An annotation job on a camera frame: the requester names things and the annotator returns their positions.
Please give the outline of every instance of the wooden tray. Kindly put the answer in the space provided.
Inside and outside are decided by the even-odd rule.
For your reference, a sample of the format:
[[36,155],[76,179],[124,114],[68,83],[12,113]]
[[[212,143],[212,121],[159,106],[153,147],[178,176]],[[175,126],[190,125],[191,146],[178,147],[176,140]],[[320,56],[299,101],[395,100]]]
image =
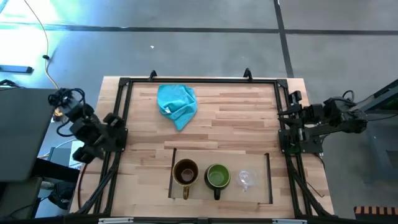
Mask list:
[[[213,190],[209,189],[204,181],[204,173],[212,164],[225,165],[231,173],[231,182],[221,191],[220,201],[272,203],[271,177],[269,155],[237,154],[219,151],[176,150],[174,163],[181,159],[191,159],[199,167],[199,178],[190,187],[190,199],[214,200]],[[243,191],[238,184],[238,174],[241,170],[253,170],[256,173],[256,184]],[[178,185],[170,175],[170,198],[183,198],[183,187]]]

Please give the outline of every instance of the black mug handle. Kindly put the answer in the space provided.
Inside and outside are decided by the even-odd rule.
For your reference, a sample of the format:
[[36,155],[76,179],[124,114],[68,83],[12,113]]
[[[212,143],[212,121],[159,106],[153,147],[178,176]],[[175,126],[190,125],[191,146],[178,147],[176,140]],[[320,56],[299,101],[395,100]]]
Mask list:
[[219,200],[221,196],[221,189],[214,189],[214,199]]

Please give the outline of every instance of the mug rim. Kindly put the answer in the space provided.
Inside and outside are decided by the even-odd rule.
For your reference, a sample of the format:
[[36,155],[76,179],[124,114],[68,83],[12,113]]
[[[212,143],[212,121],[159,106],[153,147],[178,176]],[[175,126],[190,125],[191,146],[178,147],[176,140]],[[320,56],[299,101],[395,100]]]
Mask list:
[[[212,184],[211,181],[210,181],[210,178],[209,178],[210,169],[211,169],[213,166],[217,166],[217,165],[224,167],[224,168],[228,171],[228,177],[229,177],[229,178],[228,178],[228,181],[227,181],[224,185],[221,185],[221,186],[217,186],[217,185]],[[207,168],[207,174],[206,174],[206,176],[207,176],[207,180],[208,180],[209,184],[212,185],[213,187],[216,187],[216,188],[225,187],[225,186],[227,186],[227,185],[229,184],[229,182],[231,181],[231,173],[230,173],[229,169],[228,169],[226,166],[224,166],[223,164],[212,164],[211,166],[209,166],[209,168]]]
[[[195,180],[192,181],[192,183],[189,183],[189,184],[182,184],[182,183],[180,183],[180,182],[177,180],[177,178],[175,178],[175,167],[176,167],[177,165],[179,165],[181,162],[184,162],[184,161],[191,161],[191,162],[193,162],[193,163],[195,164],[195,166],[197,167],[197,170],[198,170],[198,175],[197,175],[197,177],[195,178]],[[182,187],[189,187],[189,186],[191,186],[192,184],[194,184],[194,183],[199,179],[199,167],[198,167],[198,164],[197,164],[195,161],[191,160],[191,159],[181,159],[181,160],[179,160],[179,161],[178,161],[176,164],[174,164],[174,166],[173,166],[173,179],[175,180],[176,183],[178,183],[178,185],[180,185],[180,186],[182,186]]]

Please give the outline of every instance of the mug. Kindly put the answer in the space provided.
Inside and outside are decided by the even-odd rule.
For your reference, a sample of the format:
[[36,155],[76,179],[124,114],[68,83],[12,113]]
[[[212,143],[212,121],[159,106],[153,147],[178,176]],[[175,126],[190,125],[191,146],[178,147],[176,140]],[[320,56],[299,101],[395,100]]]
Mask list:
[[189,196],[189,186],[197,181],[199,177],[198,165],[190,159],[182,159],[173,167],[173,178],[183,187],[183,198]]
[[214,190],[214,199],[219,200],[221,190],[225,189],[231,181],[229,170],[221,164],[209,166],[205,172],[205,183],[207,187]]

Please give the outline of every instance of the mug handle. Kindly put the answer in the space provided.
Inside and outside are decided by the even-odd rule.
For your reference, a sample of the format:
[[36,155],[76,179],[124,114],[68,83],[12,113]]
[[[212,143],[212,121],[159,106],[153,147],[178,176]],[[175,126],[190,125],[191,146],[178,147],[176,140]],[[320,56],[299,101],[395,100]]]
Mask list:
[[219,200],[221,197],[221,189],[214,189],[214,199]]
[[184,187],[183,191],[184,200],[188,199],[188,196],[189,196],[189,187]]

